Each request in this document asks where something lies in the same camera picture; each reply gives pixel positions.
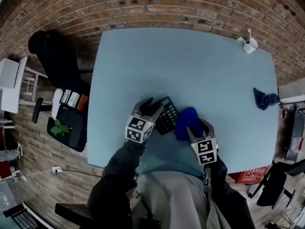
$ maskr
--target black office chair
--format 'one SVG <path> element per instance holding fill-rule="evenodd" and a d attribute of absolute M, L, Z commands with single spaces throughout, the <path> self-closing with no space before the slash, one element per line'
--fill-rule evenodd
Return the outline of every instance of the black office chair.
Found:
<path fill-rule="evenodd" d="M 263 192 L 256 203 L 258 206 L 272 206 L 272 209 L 274 209 L 281 196 L 285 194 L 289 197 L 288 207 L 293 201 L 295 191 L 290 193 L 284 188 L 286 174 L 294 177 L 302 172 L 305 172 L 305 159 L 292 165 L 278 162 L 272 165 L 255 192 L 253 194 L 249 193 L 248 197 L 253 198 L 260 188 L 264 186 Z"/>
<path fill-rule="evenodd" d="M 56 31 L 38 31 L 30 37 L 28 47 L 31 53 L 37 55 L 54 87 L 89 96 L 90 85 L 81 80 L 76 53 L 67 38 L 60 36 Z M 50 105 L 42 105 L 42 102 L 42 98 L 36 102 L 32 116 L 34 123 L 37 123 L 40 111 L 51 110 Z M 66 146 L 82 152 L 87 142 L 88 101 L 83 111 L 61 104 L 56 118 L 62 124 L 71 127 L 71 133 L 65 136 L 54 135 L 51 129 L 55 123 L 50 117 L 47 125 L 48 134 Z"/>

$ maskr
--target dark blue cloth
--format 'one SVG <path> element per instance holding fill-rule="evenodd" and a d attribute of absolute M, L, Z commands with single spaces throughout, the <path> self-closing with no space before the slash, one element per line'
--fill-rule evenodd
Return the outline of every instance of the dark blue cloth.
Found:
<path fill-rule="evenodd" d="M 199 123 L 199 117 L 193 107 L 189 107 L 179 113 L 177 119 L 176 136 L 179 141 L 189 141 L 186 127 L 189 127 L 195 137 L 203 136 L 203 129 Z"/>
<path fill-rule="evenodd" d="M 256 88 L 253 89 L 255 102 L 258 108 L 266 110 L 269 106 L 273 106 L 280 101 L 276 94 L 265 94 Z"/>

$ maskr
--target wooden floor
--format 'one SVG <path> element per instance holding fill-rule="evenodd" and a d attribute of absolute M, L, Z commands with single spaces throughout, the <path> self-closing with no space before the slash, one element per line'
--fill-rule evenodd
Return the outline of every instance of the wooden floor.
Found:
<path fill-rule="evenodd" d="M 51 98 L 52 87 L 41 87 L 38 96 Z M 18 166 L 24 175 L 49 170 L 53 166 L 61 166 L 64 169 L 79 170 L 90 174 L 101 175 L 102 169 L 87 164 L 87 151 L 78 153 L 59 142 L 53 140 L 46 133 L 46 125 L 49 113 L 41 112 L 37 124 L 31 121 L 33 107 L 20 106 L 18 114 L 12 118 L 16 129 L 13 132 L 15 138 L 23 147 L 23 158 L 18 160 Z M 44 220 L 58 229 L 79 228 L 54 213 L 55 203 L 81 203 L 88 200 L 92 187 L 98 182 L 98 177 L 92 177 L 81 173 L 63 171 L 55 175 L 52 171 L 27 177 L 27 181 L 18 179 L 17 183 L 9 182 L 13 194 L 39 214 Z M 288 177 L 286 187 L 289 191 L 296 189 L 297 196 L 290 208 L 285 208 L 288 199 L 283 197 L 278 209 L 263 208 L 256 205 L 259 197 L 253 199 L 247 197 L 253 186 L 236 185 L 231 178 L 228 182 L 247 198 L 248 205 L 256 228 L 264 228 L 270 221 L 277 221 L 288 226 L 300 213 L 301 204 L 304 202 L 305 176 L 302 173 L 296 177 Z"/>

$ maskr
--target dark jacket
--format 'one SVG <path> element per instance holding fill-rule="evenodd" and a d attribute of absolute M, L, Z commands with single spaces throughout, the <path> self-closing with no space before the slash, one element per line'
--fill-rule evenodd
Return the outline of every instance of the dark jacket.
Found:
<path fill-rule="evenodd" d="M 135 169 L 145 146 L 133 141 L 124 143 L 105 167 L 102 179 L 93 187 L 88 206 L 92 217 L 105 228 L 127 228 L 131 213 L 126 192 L 137 186 Z M 212 199 L 232 229 L 255 229 L 246 199 L 225 181 L 227 167 L 217 157 L 211 168 Z"/>

